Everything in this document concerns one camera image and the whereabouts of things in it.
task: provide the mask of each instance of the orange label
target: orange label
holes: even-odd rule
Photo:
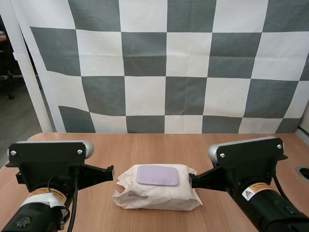
[[[253,192],[258,193],[263,190],[272,189],[271,186],[269,186],[266,183],[255,183],[253,185],[250,185],[249,188],[252,189]]]
[[[51,188],[50,191],[56,195],[56,197],[59,198],[59,200],[61,200],[61,202],[64,204],[67,200],[67,197],[60,191]],[[34,190],[32,193],[30,193],[30,197],[34,196],[34,195],[38,195],[38,194],[44,194],[44,193],[49,193],[48,188],[38,188],[36,190]]]
[[[242,196],[248,201],[250,200],[255,194],[257,194],[260,191],[272,189],[268,184],[266,183],[255,183],[253,185],[250,185],[247,187],[243,192]]]

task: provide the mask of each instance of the black cable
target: black cable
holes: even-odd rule
[[[280,183],[279,183],[279,180],[278,180],[276,174],[274,174],[274,181],[275,181],[275,184],[276,184],[277,189],[279,190],[279,193],[281,194],[281,196],[282,196],[284,199],[286,199],[286,200],[288,200],[289,202],[291,202],[291,201],[288,199],[288,197],[285,195],[285,193],[283,192],[283,189],[281,188],[281,185],[280,185]]]
[[[72,232],[73,226],[74,226],[74,221],[75,221],[75,216],[76,216],[78,177],[79,177],[79,168],[75,168],[75,170],[74,170],[74,193],[73,193],[73,203],[72,203],[72,214],[71,214],[68,232]]]
[[[302,132],[304,132],[307,136],[309,136],[309,132],[306,131],[304,128],[302,128],[300,126],[298,126],[297,128],[300,129]]]

